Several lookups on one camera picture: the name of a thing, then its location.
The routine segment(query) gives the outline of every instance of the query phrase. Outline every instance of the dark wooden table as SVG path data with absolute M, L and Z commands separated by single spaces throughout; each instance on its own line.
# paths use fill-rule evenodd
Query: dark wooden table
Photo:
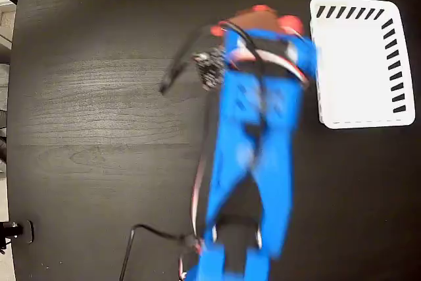
M 401 10 L 419 107 L 420 0 Z M 19 0 L 9 84 L 8 190 L 16 279 L 117 280 L 128 230 L 188 232 L 205 93 L 157 85 L 195 26 L 266 3 L 309 23 L 310 0 Z M 329 130 L 306 93 L 294 209 L 273 280 L 421 278 L 421 131 Z M 139 237 L 127 280 L 175 280 L 177 248 Z

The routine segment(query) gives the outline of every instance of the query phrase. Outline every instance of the white basket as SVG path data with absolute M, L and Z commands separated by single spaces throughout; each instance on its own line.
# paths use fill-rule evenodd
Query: white basket
M 320 121 L 328 128 L 409 125 L 414 93 L 399 9 L 388 1 L 312 0 Z

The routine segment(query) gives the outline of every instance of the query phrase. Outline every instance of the floor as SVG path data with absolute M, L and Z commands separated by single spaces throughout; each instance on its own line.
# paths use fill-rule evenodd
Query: floor
M 15 12 L 0 13 L 0 34 L 12 40 Z M 0 109 L 7 109 L 7 84 L 9 82 L 9 66 L 0 64 Z M 9 212 L 7 210 L 7 181 L 6 166 L 0 162 L 0 221 L 7 221 Z M 0 280 L 12 281 L 14 278 L 12 250 L 8 246 L 5 255 L 0 254 Z

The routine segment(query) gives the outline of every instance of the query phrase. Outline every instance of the red gripper tip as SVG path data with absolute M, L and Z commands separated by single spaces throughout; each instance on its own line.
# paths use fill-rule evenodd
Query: red gripper tip
M 287 34 L 293 34 L 296 31 L 298 34 L 303 34 L 304 26 L 297 16 L 281 16 L 278 19 L 279 27 Z

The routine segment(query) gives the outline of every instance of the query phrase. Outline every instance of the black clamp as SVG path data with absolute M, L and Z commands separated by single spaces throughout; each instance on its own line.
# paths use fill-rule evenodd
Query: black clamp
M 34 240 L 34 227 L 29 220 L 23 223 L 17 222 L 0 222 L 0 253 L 5 254 L 7 245 L 11 243 L 6 242 L 7 239 L 19 238 L 25 243 L 32 243 Z

